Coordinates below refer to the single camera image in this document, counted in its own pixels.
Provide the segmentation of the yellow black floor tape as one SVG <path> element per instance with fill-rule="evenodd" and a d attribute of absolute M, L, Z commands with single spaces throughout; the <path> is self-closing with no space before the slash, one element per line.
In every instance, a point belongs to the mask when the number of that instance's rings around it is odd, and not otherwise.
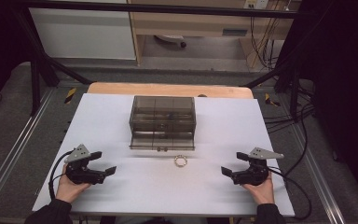
<path fill-rule="evenodd" d="M 281 106 L 279 102 L 272 101 L 268 93 L 265 93 L 265 103 L 267 105 Z"/>
<path fill-rule="evenodd" d="M 70 90 L 68 91 L 66 97 L 65 97 L 64 103 L 65 103 L 65 104 L 70 104 L 70 102 L 71 102 L 73 96 L 75 95 L 75 93 L 76 93 L 76 88 L 70 89 Z"/>

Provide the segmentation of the wooden table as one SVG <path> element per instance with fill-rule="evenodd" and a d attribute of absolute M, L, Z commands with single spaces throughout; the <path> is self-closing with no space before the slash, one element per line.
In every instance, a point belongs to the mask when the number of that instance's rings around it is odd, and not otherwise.
<path fill-rule="evenodd" d="M 88 93 L 253 99 L 248 88 L 155 83 L 95 82 Z"/>

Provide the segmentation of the person's right hand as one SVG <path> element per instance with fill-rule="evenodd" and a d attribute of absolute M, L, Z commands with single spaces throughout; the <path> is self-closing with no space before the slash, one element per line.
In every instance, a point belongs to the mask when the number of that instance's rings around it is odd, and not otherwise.
<path fill-rule="evenodd" d="M 258 205 L 275 203 L 271 173 L 268 173 L 266 180 L 257 186 L 244 184 L 242 187 L 247 189 L 252 194 L 255 202 Z"/>

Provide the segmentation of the white cabinet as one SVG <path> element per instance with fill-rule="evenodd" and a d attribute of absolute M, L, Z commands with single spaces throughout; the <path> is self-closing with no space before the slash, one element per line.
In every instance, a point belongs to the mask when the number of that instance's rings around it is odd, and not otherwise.
<path fill-rule="evenodd" d="M 134 60 L 128 12 L 31 8 L 45 52 L 54 58 Z"/>

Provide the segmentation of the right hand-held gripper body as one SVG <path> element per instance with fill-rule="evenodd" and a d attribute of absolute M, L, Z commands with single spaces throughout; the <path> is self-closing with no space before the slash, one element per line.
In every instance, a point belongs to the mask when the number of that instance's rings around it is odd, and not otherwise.
<path fill-rule="evenodd" d="M 263 183 L 269 175 L 267 160 L 284 158 L 282 153 L 276 153 L 260 147 L 255 147 L 247 155 L 250 158 L 248 161 L 249 168 L 232 174 L 231 179 L 235 185 L 251 184 L 257 186 Z"/>

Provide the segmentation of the smoky transparent drawer box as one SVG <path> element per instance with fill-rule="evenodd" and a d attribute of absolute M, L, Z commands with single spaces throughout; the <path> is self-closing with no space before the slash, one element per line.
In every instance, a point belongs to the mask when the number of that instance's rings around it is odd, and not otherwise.
<path fill-rule="evenodd" d="M 193 133 L 196 130 L 193 97 L 138 96 L 133 98 L 131 136 L 135 132 Z"/>

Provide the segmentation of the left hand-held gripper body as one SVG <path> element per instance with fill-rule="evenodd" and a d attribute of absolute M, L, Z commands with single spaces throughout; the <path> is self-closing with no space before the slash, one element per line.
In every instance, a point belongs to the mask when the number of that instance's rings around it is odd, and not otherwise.
<path fill-rule="evenodd" d="M 90 154 L 87 147 L 80 144 L 65 159 L 67 177 L 75 184 L 89 183 L 91 185 L 102 184 L 106 175 L 103 171 L 88 168 Z"/>

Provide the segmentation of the person's left hand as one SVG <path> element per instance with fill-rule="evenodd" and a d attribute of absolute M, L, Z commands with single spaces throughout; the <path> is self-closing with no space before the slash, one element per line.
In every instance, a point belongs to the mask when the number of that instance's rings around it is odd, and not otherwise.
<path fill-rule="evenodd" d="M 86 189 L 90 187 L 89 183 L 75 184 L 66 175 L 66 167 L 62 167 L 62 176 L 59 180 L 56 198 L 63 202 L 72 203 Z"/>

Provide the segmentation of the aluminium floor rail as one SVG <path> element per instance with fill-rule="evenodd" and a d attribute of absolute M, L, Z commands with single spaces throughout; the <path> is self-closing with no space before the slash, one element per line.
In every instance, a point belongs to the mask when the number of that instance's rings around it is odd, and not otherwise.
<path fill-rule="evenodd" d="M 55 88 L 48 88 L 42 96 L 40 100 L 41 106 L 36 110 L 36 112 L 28 118 L 25 126 L 21 130 L 20 135 L 16 139 L 16 142 L 11 147 L 10 151 L 8 152 L 5 160 L 3 161 L 2 165 L 0 166 L 0 191 L 2 190 L 3 186 L 5 185 L 13 167 L 17 163 L 21 153 L 23 152 L 25 146 L 27 145 L 30 137 L 32 136 L 36 125 L 38 124 L 39 120 L 43 116 L 48 104 L 51 100 L 52 95 L 56 92 Z"/>
<path fill-rule="evenodd" d="M 322 173 L 321 168 L 318 166 L 317 161 L 313 157 L 310 149 L 306 146 L 308 140 L 302 126 L 298 123 L 292 125 L 292 131 L 295 135 L 296 144 L 300 152 L 305 151 L 304 159 L 307 169 L 310 173 L 310 177 L 319 199 L 324 207 L 324 211 L 331 224 L 345 224 L 345 218 L 341 213 L 335 200 L 330 187 L 327 184 L 326 179 Z"/>

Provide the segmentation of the black metal frame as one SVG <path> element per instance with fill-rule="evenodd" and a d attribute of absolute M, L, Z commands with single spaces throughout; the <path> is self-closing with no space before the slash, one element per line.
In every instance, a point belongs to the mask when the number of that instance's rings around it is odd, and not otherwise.
<path fill-rule="evenodd" d="M 208 15 L 208 16 L 229 16 L 229 17 L 249 17 L 249 18 L 275 18 L 275 19 L 312 19 L 315 17 L 311 12 L 298 11 L 278 11 L 266 9 L 236 9 L 225 7 L 188 7 L 188 6 L 168 6 L 168 5 L 145 5 L 145 4 L 121 4 L 121 3 L 98 3 L 98 2 L 79 2 L 79 1 L 53 1 L 53 0 L 12 0 L 8 8 L 18 24 L 20 34 L 24 35 L 24 44 L 28 47 L 29 54 L 34 61 L 32 66 L 33 84 L 33 112 L 39 107 L 38 97 L 38 72 L 49 86 L 59 84 L 58 77 L 53 70 L 56 67 L 67 76 L 89 85 L 91 80 L 82 77 L 71 69 L 67 68 L 58 61 L 52 59 L 43 49 L 38 38 L 37 31 L 31 28 L 30 22 L 24 18 L 24 12 L 29 8 L 48 8 L 48 9 L 69 9 L 69 10 L 89 10 L 89 11 L 117 11 L 117 12 L 136 12 L 136 13 L 158 13 L 158 14 L 189 14 L 189 15 Z"/>

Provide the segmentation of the office chair base with caster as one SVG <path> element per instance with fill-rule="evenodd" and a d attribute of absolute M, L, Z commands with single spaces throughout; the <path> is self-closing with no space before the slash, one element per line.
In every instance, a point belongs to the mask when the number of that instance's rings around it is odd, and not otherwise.
<path fill-rule="evenodd" d="M 181 48 L 186 47 L 185 39 L 181 35 L 157 35 L 157 38 L 162 41 L 177 44 Z"/>

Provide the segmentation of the white table cover board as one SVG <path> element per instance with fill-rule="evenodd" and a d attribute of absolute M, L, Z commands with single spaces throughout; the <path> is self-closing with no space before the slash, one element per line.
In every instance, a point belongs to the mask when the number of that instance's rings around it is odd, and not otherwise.
<path fill-rule="evenodd" d="M 116 166 L 74 202 L 84 215 L 241 217 L 252 215 L 252 196 L 221 173 L 244 170 L 237 158 L 255 147 L 270 149 L 269 135 L 255 99 L 204 98 L 195 101 L 195 149 L 130 149 L 130 95 L 82 96 L 60 152 L 80 144 L 102 156 L 89 168 Z"/>

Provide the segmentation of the light wooden desk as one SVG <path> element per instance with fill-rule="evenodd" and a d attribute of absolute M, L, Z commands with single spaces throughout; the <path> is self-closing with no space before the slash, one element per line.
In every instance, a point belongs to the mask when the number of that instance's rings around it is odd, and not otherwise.
<path fill-rule="evenodd" d="M 168 5 L 188 7 L 244 8 L 245 0 L 127 0 L 130 4 Z M 287 11 L 299 8 L 295 0 L 268 0 L 265 9 Z M 229 36 L 239 39 L 248 65 L 262 63 L 262 53 L 270 41 L 285 40 L 291 19 L 241 18 L 189 14 L 130 14 L 133 35 Z"/>

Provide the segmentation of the wall power socket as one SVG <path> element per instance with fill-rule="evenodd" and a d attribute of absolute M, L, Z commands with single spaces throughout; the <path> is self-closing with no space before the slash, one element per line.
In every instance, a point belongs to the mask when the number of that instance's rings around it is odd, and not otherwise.
<path fill-rule="evenodd" d="M 265 9 L 269 3 L 269 0 L 245 0 L 244 8 L 250 9 Z"/>

